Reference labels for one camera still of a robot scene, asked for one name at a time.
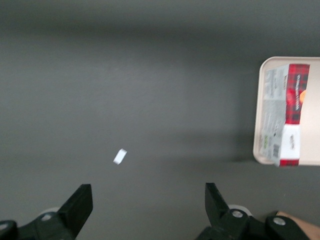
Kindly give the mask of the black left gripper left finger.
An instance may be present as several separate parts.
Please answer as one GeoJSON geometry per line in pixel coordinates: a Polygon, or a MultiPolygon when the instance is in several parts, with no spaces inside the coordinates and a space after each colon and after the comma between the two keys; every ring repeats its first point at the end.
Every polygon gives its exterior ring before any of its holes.
{"type": "Polygon", "coordinates": [[[92,210],[92,186],[82,184],[58,210],[47,210],[23,226],[18,226],[14,220],[2,220],[0,238],[2,240],[75,240],[92,210]]]}

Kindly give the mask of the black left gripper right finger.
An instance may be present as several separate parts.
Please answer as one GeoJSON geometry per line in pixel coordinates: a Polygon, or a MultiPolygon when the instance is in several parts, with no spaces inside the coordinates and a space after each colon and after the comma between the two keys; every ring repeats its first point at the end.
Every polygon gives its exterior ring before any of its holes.
{"type": "Polygon", "coordinates": [[[268,216],[264,222],[239,208],[230,208],[215,183],[205,184],[205,211],[210,222],[198,240],[307,240],[292,219],[268,216]]]}

